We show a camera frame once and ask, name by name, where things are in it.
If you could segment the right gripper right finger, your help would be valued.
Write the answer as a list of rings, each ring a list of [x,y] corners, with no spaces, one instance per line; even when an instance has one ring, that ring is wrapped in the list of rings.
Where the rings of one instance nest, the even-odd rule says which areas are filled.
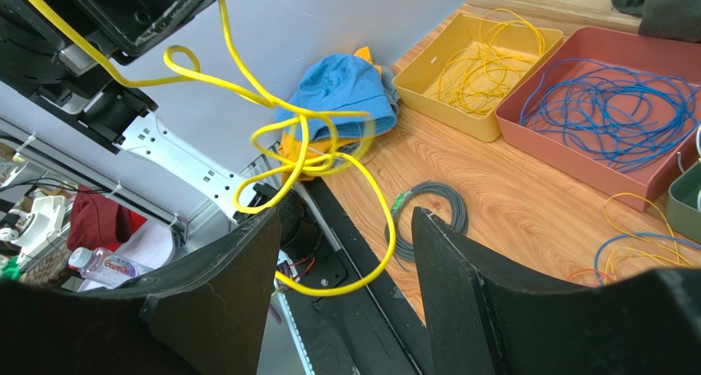
[[[523,266],[420,207],[411,228],[437,374],[700,371],[697,270],[592,288]]]

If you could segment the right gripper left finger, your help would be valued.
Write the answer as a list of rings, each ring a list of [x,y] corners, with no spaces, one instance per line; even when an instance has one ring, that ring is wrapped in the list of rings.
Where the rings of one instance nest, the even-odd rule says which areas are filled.
[[[254,374],[272,295],[275,208],[116,289],[1,283],[4,374]]]

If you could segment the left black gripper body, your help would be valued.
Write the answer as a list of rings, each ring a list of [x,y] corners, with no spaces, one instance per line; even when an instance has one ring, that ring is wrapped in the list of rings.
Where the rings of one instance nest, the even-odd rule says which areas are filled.
[[[145,89],[180,75],[128,79],[119,69],[215,0],[1,0],[1,79],[107,150],[157,108]]]

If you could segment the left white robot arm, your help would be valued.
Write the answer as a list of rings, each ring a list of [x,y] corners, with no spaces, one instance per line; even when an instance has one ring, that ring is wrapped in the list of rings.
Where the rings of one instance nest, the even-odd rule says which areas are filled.
[[[156,79],[127,79],[119,67],[224,0],[1,0],[1,79],[46,112],[107,150],[126,151],[159,165],[205,195],[229,218],[236,189],[245,205],[262,194],[179,138],[156,114],[145,89],[204,80],[200,62]]]

